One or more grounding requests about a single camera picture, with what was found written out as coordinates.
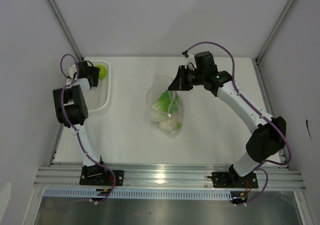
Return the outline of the green leafy lettuce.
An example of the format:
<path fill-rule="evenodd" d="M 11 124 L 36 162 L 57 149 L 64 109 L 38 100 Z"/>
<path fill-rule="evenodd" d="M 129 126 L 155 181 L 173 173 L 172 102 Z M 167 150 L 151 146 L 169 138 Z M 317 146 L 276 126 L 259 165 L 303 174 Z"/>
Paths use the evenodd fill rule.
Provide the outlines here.
<path fill-rule="evenodd" d="M 176 91 L 166 90 L 151 106 L 153 110 L 173 114 L 180 110 L 182 101 Z"/>

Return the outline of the clear zip top bag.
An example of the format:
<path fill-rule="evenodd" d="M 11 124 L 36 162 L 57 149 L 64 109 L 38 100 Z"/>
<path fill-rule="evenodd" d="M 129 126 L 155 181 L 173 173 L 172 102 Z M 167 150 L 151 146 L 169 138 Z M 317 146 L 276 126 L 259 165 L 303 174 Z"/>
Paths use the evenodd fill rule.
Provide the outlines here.
<path fill-rule="evenodd" d="M 154 76 L 146 93 L 149 120 L 170 139 L 175 139 L 183 129 L 184 104 L 177 91 L 169 90 L 173 79 L 168 75 Z"/>

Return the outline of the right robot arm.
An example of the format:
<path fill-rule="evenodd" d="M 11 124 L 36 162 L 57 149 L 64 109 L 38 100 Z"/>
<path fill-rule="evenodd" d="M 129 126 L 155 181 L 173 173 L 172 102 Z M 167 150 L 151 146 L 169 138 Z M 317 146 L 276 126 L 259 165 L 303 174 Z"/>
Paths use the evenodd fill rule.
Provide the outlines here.
<path fill-rule="evenodd" d="M 255 168 L 285 146 L 286 122 L 282 117 L 274 118 L 262 109 L 257 109 L 236 88 L 233 76 L 219 71 L 209 51 L 195 55 L 185 51 L 185 65 L 178 68 L 176 77 L 168 87 L 170 91 L 190 91 L 194 86 L 203 86 L 215 97 L 227 104 L 244 122 L 251 133 L 244 155 L 229 168 L 228 181 L 234 187 L 246 182 Z"/>

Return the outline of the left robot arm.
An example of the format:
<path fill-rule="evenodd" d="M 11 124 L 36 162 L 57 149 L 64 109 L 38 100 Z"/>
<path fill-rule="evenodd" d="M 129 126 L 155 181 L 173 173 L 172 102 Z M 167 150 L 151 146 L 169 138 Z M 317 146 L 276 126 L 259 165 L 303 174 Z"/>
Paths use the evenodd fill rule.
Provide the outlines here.
<path fill-rule="evenodd" d="M 71 82 L 52 91 L 57 120 L 71 132 L 81 152 L 82 165 L 88 168 L 104 166 L 87 129 L 89 110 L 84 96 L 84 92 L 98 86 L 99 72 L 91 61 L 78 62 Z"/>

